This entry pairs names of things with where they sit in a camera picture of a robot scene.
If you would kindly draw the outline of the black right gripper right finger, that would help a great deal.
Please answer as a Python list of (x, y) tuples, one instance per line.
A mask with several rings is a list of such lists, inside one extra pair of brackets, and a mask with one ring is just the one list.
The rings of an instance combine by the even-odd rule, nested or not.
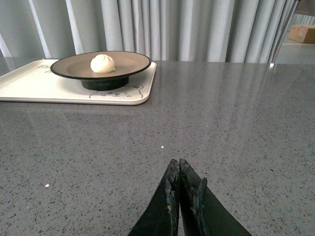
[(180, 159), (180, 207), (187, 236), (249, 236), (191, 165)]

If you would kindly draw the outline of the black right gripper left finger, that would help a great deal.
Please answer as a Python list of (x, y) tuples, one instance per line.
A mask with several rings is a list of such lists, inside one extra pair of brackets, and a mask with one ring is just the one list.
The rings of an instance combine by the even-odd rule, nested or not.
[(131, 228), (130, 236), (176, 236), (180, 201), (180, 165), (172, 159), (148, 207)]

